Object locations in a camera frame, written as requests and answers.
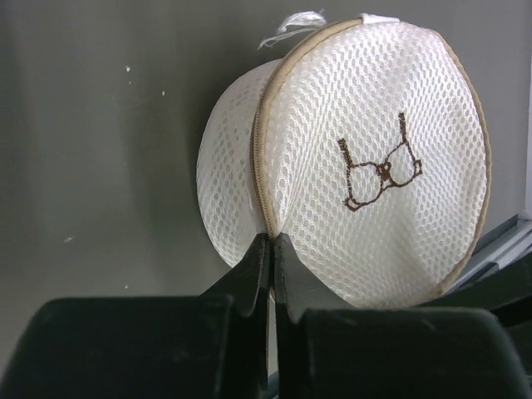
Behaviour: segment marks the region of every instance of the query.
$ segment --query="round bag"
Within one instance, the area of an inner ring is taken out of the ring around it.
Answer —
[[[357,308],[442,295],[480,236],[490,144],[455,53],[429,29],[364,15],[310,34],[219,98],[199,150],[199,208],[230,265],[288,234]]]

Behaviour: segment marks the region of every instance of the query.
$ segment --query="zipper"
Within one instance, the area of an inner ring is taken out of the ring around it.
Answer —
[[[356,26],[358,23],[357,21],[361,21],[360,19],[350,21],[352,22],[351,25],[348,25],[346,28]],[[267,181],[264,181],[263,179],[263,165],[261,155],[259,154],[260,151],[264,151],[264,148],[259,148],[259,135],[261,133],[261,111],[264,105],[264,98],[266,98],[269,95],[269,88],[272,85],[272,82],[277,77],[279,71],[284,66],[286,61],[290,58],[290,56],[297,51],[301,46],[303,46],[305,43],[312,40],[314,37],[316,37],[318,34],[322,33],[323,31],[330,29],[331,27],[335,27],[337,25],[346,24],[346,22],[335,22],[328,24],[324,27],[320,27],[316,31],[309,34],[307,37],[305,37],[300,43],[298,43],[286,56],[283,57],[283,59],[280,61],[280,63],[275,67],[275,69],[272,72],[272,75],[269,77],[268,81],[266,82],[266,85],[264,86],[263,92],[260,95],[259,103],[257,105],[257,110],[255,112],[255,117],[253,120],[253,124],[251,126],[251,139],[250,139],[250,160],[251,160],[251,178],[254,183],[254,189],[255,194],[257,195],[257,200],[259,201],[259,208],[261,213],[263,214],[264,224],[266,224],[266,230],[268,232],[268,236],[271,239],[277,238],[279,232],[278,226],[275,225],[275,214],[273,212],[273,204],[271,201],[271,198],[266,198],[265,191],[268,189],[266,184]]]

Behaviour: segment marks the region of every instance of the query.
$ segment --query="gray surface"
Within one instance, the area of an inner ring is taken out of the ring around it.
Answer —
[[[486,229],[524,207],[529,0],[0,3],[0,371],[51,298],[197,294],[227,271],[195,197],[202,130],[231,81],[294,43],[256,51],[292,12],[373,12],[440,31],[487,115]]]

